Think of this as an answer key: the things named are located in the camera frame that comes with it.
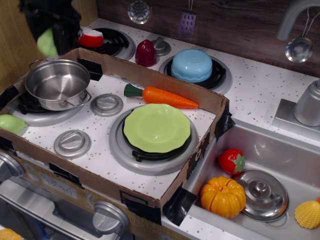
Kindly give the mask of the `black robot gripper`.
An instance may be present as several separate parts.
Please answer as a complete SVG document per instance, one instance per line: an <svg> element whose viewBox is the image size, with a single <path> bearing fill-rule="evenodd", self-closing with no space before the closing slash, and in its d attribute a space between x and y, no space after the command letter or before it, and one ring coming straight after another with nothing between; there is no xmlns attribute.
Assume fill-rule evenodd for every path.
<svg viewBox="0 0 320 240"><path fill-rule="evenodd" d="M75 48L82 17L72 6L71 0L21 0L19 10L24 13L35 41L52 27L58 55Z"/></svg>

